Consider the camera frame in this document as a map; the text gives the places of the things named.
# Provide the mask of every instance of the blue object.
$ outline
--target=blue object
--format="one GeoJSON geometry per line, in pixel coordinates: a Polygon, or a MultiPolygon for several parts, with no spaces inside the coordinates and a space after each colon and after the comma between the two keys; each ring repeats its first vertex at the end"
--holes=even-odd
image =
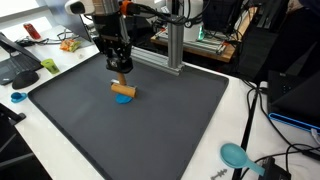
{"type": "Polygon", "coordinates": [[[224,144],[220,149],[220,156],[222,161],[231,168],[248,167],[260,176],[264,175],[265,169],[251,161],[246,152],[236,144],[224,144]]]}
{"type": "Polygon", "coordinates": [[[293,126],[293,127],[296,127],[296,128],[308,131],[308,132],[311,132],[311,129],[316,129],[317,131],[320,131],[320,127],[317,127],[312,124],[308,124],[303,121],[299,121],[299,120],[296,120],[296,119],[293,119],[293,118],[290,118],[287,116],[283,116],[283,115],[280,115],[277,113],[270,113],[269,118],[271,120],[279,121],[281,123],[284,123],[284,124],[287,124],[287,125],[290,125],[290,126],[293,126]]]}
{"type": "Polygon", "coordinates": [[[132,97],[126,96],[126,95],[123,95],[123,94],[117,94],[117,96],[116,96],[116,101],[119,104],[127,104],[131,100],[132,100],[132,97]]]}
{"type": "Polygon", "coordinates": [[[26,93],[18,93],[14,92],[11,94],[11,102],[13,103],[19,103],[27,98],[26,93]]]}

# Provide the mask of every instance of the small blue object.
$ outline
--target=small blue object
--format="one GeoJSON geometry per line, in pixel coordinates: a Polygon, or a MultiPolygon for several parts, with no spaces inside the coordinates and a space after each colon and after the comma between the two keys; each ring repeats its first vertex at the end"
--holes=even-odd
{"type": "Polygon", "coordinates": [[[126,95],[123,95],[123,94],[117,94],[117,96],[116,96],[116,101],[119,104],[127,104],[131,100],[132,100],[132,97],[126,96],[126,95]]]}
{"type": "Polygon", "coordinates": [[[231,168],[248,167],[260,176],[264,175],[265,169],[251,161],[246,152],[233,143],[224,144],[220,149],[222,161],[231,168]]]}
{"type": "Polygon", "coordinates": [[[26,93],[18,93],[14,92],[11,94],[11,102],[13,103],[19,103],[27,98],[26,93]]]}

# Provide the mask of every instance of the dark gray work surface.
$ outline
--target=dark gray work surface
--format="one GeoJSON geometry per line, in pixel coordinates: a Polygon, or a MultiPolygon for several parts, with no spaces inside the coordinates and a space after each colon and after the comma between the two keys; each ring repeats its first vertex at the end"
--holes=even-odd
{"type": "Polygon", "coordinates": [[[105,64],[96,55],[29,98],[106,179],[180,179],[228,79],[190,67],[174,76],[134,63],[126,77],[138,96],[120,105],[110,90],[116,73],[105,64]]]}

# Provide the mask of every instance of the blue scoop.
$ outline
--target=blue scoop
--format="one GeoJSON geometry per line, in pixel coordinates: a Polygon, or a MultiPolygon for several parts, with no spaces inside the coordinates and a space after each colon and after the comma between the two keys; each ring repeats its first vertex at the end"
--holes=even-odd
{"type": "Polygon", "coordinates": [[[222,161],[231,168],[248,167],[260,176],[264,175],[264,168],[251,161],[246,152],[236,144],[224,144],[220,149],[220,155],[222,161]]]}

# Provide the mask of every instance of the white table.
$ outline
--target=white table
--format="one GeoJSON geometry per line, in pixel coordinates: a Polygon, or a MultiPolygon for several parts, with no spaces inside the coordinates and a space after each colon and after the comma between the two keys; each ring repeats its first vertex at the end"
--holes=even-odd
{"type": "MultiPolygon", "coordinates": [[[[41,36],[55,38],[56,34],[62,31],[63,27],[58,26],[48,32],[41,33],[41,36]]],[[[61,72],[98,53],[94,45],[79,49],[75,53],[63,52],[58,45],[36,45],[27,49],[41,60],[53,58],[61,72]]],[[[219,74],[194,65],[189,66],[219,74]]],[[[40,84],[54,78],[44,68],[38,70],[37,73],[40,76],[40,80],[18,92],[29,92],[40,84]]],[[[224,143],[240,144],[242,141],[248,118],[246,93],[249,88],[239,79],[223,74],[219,75],[229,78],[229,86],[183,175],[183,180],[208,180],[222,169],[227,169],[228,172],[221,179],[231,179],[233,175],[233,169],[228,168],[220,160],[219,149],[224,143]]],[[[27,118],[17,124],[16,128],[53,179],[103,179],[29,99],[18,104],[11,103],[10,95],[12,92],[15,91],[12,89],[11,84],[1,86],[0,101],[16,113],[23,112],[26,114],[27,118]]]]}
{"type": "MultiPolygon", "coordinates": [[[[263,82],[261,87],[267,87],[267,83],[263,82]]],[[[267,111],[267,96],[262,95],[264,110],[267,111]]],[[[252,160],[276,153],[286,152],[288,145],[273,129],[268,119],[260,108],[260,101],[257,103],[254,120],[252,124],[251,134],[249,138],[247,153],[252,160]]],[[[310,133],[298,128],[294,128],[283,123],[272,121],[280,132],[291,142],[307,144],[318,147],[310,133]]],[[[275,157],[276,164],[285,169],[285,156],[275,157]]],[[[320,162],[310,159],[301,153],[289,155],[289,171],[292,180],[318,180],[320,179],[320,162]]],[[[258,175],[249,171],[244,179],[258,179],[258,175]]]]}

